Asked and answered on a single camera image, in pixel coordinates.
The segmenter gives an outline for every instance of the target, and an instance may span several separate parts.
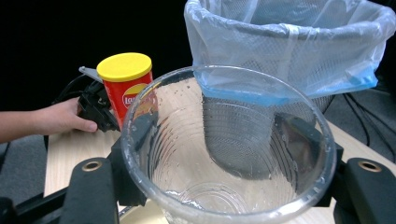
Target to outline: trash bag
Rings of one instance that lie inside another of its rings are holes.
[[[193,65],[260,71],[310,98],[374,87],[396,29],[390,7],[365,0],[189,0],[184,18]]]

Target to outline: yellow lid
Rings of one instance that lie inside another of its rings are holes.
[[[110,56],[96,66],[98,76],[105,81],[123,82],[140,78],[151,70],[151,59],[141,53],[121,53]]]

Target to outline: wooden table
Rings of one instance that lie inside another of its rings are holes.
[[[331,123],[329,123],[329,125],[332,129],[336,143],[345,149],[343,161],[347,161],[349,158],[354,157],[366,158],[384,164],[394,174],[396,174],[396,165],[394,163],[388,161]],[[119,136],[119,132],[112,131],[106,133],[84,133],[73,131],[70,133],[51,136],[49,138],[45,195],[49,195],[59,189],[67,187],[73,168],[81,161],[85,161],[92,157],[106,157],[110,152],[111,146]],[[333,207],[334,202],[332,202],[330,207],[311,208],[289,223],[334,223],[332,214]],[[143,209],[143,211],[140,211],[139,213],[147,213],[147,209],[149,208],[139,209]]]

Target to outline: black background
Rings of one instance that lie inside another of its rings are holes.
[[[0,110],[50,105],[117,53],[147,54],[154,77],[192,65],[186,1],[0,1]]]

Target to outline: lay's logo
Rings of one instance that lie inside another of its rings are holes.
[[[141,92],[148,84],[140,83],[132,86],[122,95],[122,101],[126,108],[134,101],[136,95]]]

